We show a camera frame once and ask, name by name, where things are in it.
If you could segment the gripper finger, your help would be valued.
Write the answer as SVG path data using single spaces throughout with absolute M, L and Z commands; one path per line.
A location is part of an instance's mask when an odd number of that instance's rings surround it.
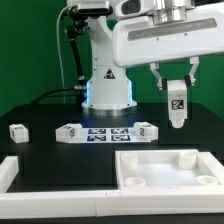
M 191 87 L 195 84 L 195 73 L 197 71 L 197 68 L 199 66 L 199 57 L 196 56 L 196 57 L 191 57 L 190 58 L 190 64 L 192 65 L 191 69 L 190 69 L 190 72 L 188 75 L 186 75 L 184 77 L 184 80 L 185 80 L 185 83 L 186 83 L 186 86 L 187 87 Z
M 157 80 L 157 87 L 159 90 L 166 90 L 167 89 L 167 80 L 163 78 L 160 73 L 158 72 L 159 64 L 158 63 L 151 63 L 150 70 L 153 76 Z

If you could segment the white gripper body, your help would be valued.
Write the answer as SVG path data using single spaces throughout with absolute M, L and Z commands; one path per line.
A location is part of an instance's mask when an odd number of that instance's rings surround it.
M 135 66 L 224 52 L 224 3 L 198 6 L 186 20 L 155 25 L 148 15 L 120 20 L 113 29 L 117 66 Z

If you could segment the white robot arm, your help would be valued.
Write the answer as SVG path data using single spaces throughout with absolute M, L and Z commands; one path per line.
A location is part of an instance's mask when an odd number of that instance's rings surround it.
M 86 112 L 118 115 L 133 110 L 131 66 L 150 66 L 157 87 L 186 112 L 187 88 L 195 84 L 199 58 L 224 52 L 224 2 L 193 0 L 67 0 L 76 32 L 87 30 L 93 73 Z

